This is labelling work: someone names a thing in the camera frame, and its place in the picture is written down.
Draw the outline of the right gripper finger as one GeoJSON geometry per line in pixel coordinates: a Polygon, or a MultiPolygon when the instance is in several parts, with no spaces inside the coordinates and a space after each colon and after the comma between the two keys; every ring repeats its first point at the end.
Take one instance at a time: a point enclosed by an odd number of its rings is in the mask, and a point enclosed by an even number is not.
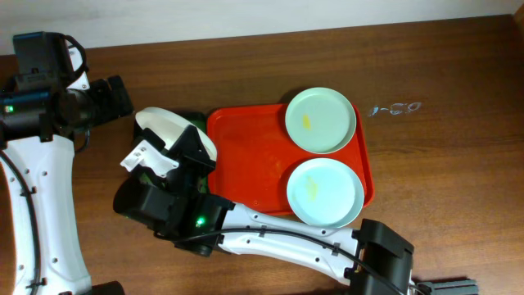
{"type": "Polygon", "coordinates": [[[162,152],[165,149],[165,141],[162,140],[151,129],[141,129],[140,127],[135,127],[133,130],[133,147],[135,148],[143,140],[146,140],[158,152],[162,152]]]}
{"type": "Polygon", "coordinates": [[[167,152],[166,156],[178,162],[178,168],[186,174],[207,176],[215,170],[216,163],[210,158],[194,125],[188,125],[167,152]]]}

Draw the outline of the white round plate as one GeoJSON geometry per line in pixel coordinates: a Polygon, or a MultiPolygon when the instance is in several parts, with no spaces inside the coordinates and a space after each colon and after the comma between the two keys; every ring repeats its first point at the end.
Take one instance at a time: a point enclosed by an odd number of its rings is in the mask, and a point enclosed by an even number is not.
{"type": "MultiPolygon", "coordinates": [[[[141,129],[149,129],[158,136],[164,143],[165,149],[169,150],[183,131],[190,125],[189,120],[159,107],[147,107],[139,111],[135,116],[135,121],[141,129]]],[[[177,168],[179,161],[169,160],[167,156],[162,156],[160,152],[152,152],[152,144],[146,144],[146,150],[142,150],[140,143],[122,162],[129,166],[136,165],[148,166],[169,166],[177,168]]]]}

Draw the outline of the light blue round plate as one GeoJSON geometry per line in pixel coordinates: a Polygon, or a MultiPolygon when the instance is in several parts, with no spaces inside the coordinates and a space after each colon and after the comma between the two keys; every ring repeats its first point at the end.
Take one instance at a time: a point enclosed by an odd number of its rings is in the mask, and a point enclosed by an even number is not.
{"type": "Polygon", "coordinates": [[[364,208],[364,186],[346,164],[314,158],[298,165],[286,188],[294,214],[308,225],[340,228],[356,219],[364,208]]]}

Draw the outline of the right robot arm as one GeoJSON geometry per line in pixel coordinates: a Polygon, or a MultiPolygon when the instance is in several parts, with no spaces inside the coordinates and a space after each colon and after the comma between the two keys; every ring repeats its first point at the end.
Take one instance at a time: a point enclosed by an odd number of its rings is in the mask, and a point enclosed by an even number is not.
{"type": "Polygon", "coordinates": [[[323,273],[352,294],[410,292],[413,245],[381,222],[364,220],[357,230],[312,226],[203,193],[216,149],[193,125],[176,135],[144,129],[120,164],[131,175],[115,195],[114,211],[176,248],[272,257],[323,273]]]}

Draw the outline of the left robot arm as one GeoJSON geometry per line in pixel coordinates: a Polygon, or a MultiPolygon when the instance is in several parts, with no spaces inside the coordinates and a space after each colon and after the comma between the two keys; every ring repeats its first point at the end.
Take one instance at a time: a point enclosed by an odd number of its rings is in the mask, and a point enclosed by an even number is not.
{"type": "Polygon", "coordinates": [[[88,81],[84,48],[54,32],[18,34],[19,71],[1,92],[1,165],[14,229],[16,294],[121,294],[93,284],[79,245],[72,189],[75,136],[127,116],[119,76],[88,81]]]}

